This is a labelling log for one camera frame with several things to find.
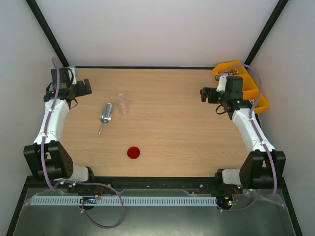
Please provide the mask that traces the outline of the metal scoop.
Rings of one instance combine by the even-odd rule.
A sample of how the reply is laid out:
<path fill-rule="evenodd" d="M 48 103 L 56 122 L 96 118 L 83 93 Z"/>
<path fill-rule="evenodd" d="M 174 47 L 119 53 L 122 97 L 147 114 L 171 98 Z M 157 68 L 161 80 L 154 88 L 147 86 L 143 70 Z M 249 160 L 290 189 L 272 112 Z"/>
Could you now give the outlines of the metal scoop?
<path fill-rule="evenodd" d="M 107 103 L 104 106 L 102 113 L 100 115 L 100 121 L 101 121 L 102 125 L 100 127 L 99 132 L 98 132 L 99 135 L 101 135 L 105 124 L 108 124 L 111 121 L 113 112 L 114 112 L 114 104 L 113 103 Z"/>

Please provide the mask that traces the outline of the yellow lollipop bin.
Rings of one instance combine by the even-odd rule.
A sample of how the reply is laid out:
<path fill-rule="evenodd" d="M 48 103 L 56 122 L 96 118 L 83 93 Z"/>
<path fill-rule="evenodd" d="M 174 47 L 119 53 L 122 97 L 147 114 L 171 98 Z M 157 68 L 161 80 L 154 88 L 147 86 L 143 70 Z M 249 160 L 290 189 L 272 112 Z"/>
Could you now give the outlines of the yellow lollipop bin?
<path fill-rule="evenodd" d="M 229 71 L 238 71 L 238 74 L 246 74 L 247 69 L 241 65 L 241 61 L 239 60 L 234 60 L 234 61 L 229 61 L 229 62 L 222 62 L 219 63 L 213 70 L 212 74 L 214 76 L 219 75 L 222 72 L 229 72 Z"/>

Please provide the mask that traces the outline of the yellow star candy bin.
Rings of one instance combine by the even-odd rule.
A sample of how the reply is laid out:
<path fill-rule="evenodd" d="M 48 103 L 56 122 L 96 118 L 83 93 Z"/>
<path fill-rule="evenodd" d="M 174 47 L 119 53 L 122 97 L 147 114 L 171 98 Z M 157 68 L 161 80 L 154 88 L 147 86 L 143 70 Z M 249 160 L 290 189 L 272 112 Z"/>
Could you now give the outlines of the yellow star candy bin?
<path fill-rule="evenodd" d="M 269 107 L 269 103 L 263 95 L 261 95 L 258 99 L 258 93 L 250 94 L 249 96 L 247 96 L 246 99 L 250 101 L 251 106 L 258 100 L 257 104 L 254 107 L 254 112 L 257 115 L 263 113 Z"/>

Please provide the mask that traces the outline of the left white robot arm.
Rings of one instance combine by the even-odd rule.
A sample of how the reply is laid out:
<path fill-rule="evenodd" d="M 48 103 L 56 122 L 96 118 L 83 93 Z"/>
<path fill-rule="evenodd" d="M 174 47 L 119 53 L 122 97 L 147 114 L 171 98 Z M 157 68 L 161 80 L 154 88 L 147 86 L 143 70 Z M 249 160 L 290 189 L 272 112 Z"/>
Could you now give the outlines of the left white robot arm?
<path fill-rule="evenodd" d="M 52 82 L 43 97 L 45 114 L 32 145 L 25 146 L 24 157 L 37 181 L 68 179 L 73 182 L 93 181 L 91 168 L 74 164 L 61 144 L 63 127 L 72 102 L 92 93 L 88 79 L 78 81 L 74 66 L 52 69 Z"/>

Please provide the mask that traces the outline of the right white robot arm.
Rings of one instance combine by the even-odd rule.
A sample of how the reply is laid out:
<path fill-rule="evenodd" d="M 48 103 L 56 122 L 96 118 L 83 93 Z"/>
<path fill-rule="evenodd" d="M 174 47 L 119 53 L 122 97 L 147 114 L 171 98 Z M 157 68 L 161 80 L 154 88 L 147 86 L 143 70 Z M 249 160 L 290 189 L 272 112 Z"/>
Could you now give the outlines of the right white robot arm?
<path fill-rule="evenodd" d="M 284 171 L 285 154 L 277 151 L 264 135 L 251 102 L 243 98 L 242 89 L 242 77 L 223 74 L 216 88 L 200 90 L 202 102 L 223 107 L 223 112 L 237 126 L 248 152 L 240 169 L 222 170 L 222 176 L 215 180 L 215 188 L 222 193 L 232 185 L 277 190 L 278 178 Z"/>

